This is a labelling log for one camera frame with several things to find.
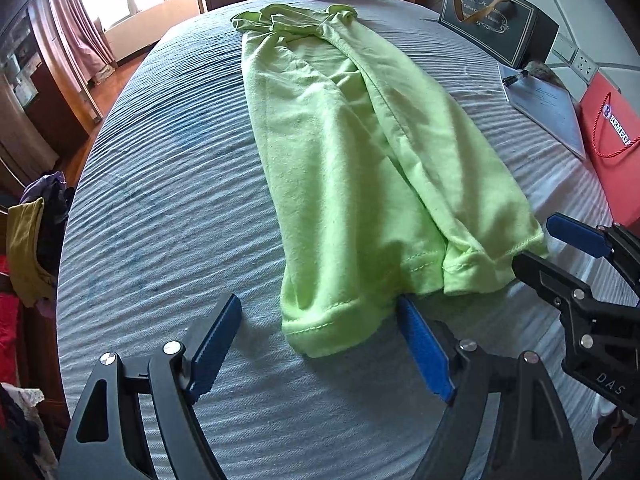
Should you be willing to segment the striped light blue bedsheet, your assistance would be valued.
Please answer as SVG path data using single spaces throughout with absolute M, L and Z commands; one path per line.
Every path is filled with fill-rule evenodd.
M 410 479 L 445 404 L 393 318 L 364 344 L 306 359 L 284 339 L 284 253 L 250 128 L 232 16 L 282 2 L 346 3 L 458 101 L 510 169 L 535 216 L 611 224 L 596 175 L 506 102 L 497 62 L 402 0 L 250 0 L 166 32 L 122 90 L 79 179 L 58 279 L 58 356 L 73 413 L 103 353 L 148 356 L 183 337 L 225 292 L 243 318 L 211 393 L 194 405 L 229 479 Z M 600 398 L 564 374 L 559 311 L 520 282 L 436 296 L 425 316 L 499 356 L 536 351 L 562 400 L 582 478 Z

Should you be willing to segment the black pen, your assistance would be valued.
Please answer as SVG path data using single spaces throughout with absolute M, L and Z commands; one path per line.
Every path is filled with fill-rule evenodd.
M 502 84 L 506 87 L 509 88 L 512 86 L 512 84 L 515 84 L 516 82 L 527 78 L 529 75 L 529 72 L 527 70 L 520 70 L 519 72 L 503 77 L 502 78 Z

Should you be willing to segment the grey plush toy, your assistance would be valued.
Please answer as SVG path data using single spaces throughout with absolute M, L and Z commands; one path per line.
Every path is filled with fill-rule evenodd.
M 524 70 L 526 70 L 531 77 L 553 84 L 555 87 L 565 89 L 565 86 L 558 75 L 543 62 L 531 60 L 525 65 Z

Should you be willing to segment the pile of coloured clothes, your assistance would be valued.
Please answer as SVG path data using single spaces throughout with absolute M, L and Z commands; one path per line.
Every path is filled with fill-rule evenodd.
M 56 295 L 75 189 L 61 171 L 1 207 L 1 477 L 55 479 L 70 426 Z

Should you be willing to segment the lime green t-shirt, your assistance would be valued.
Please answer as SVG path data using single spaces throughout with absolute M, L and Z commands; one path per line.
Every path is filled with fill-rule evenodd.
M 285 254 L 288 344 L 323 358 L 372 336 L 402 294 L 488 294 L 547 251 L 465 110 L 346 4 L 232 18 Z

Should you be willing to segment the white wall socket panel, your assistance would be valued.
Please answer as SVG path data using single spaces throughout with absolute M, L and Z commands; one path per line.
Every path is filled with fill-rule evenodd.
M 599 69 L 582 49 L 579 49 L 570 38 L 557 34 L 552 44 L 552 53 L 566 64 L 587 86 Z

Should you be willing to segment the white printed paper sheet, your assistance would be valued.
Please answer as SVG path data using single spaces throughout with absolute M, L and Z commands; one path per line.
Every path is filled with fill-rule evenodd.
M 500 78 L 520 70 L 498 64 Z M 511 87 L 503 86 L 506 100 L 520 113 L 550 133 L 583 162 L 587 158 L 576 105 L 570 92 L 528 75 Z

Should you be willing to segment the dark green gift bag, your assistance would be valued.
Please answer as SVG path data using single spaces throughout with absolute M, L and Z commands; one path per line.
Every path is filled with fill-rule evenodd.
M 527 0 L 442 0 L 438 21 L 511 68 L 544 62 L 559 30 Z

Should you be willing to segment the dark wooden cabinet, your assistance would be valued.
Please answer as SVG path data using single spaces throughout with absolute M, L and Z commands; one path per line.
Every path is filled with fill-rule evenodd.
M 75 155 L 88 132 L 43 59 L 26 11 L 17 14 L 2 37 L 1 70 L 43 141 L 58 157 Z

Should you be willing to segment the pink curtain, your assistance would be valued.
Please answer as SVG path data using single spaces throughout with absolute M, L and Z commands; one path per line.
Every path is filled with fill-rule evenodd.
M 27 12 L 77 92 L 114 73 L 113 51 L 81 0 L 30 0 Z

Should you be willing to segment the red paper gift bag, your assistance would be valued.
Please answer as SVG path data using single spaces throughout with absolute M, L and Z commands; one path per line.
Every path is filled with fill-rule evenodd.
M 578 105 L 585 150 L 602 185 L 613 220 L 639 235 L 639 116 L 597 72 Z

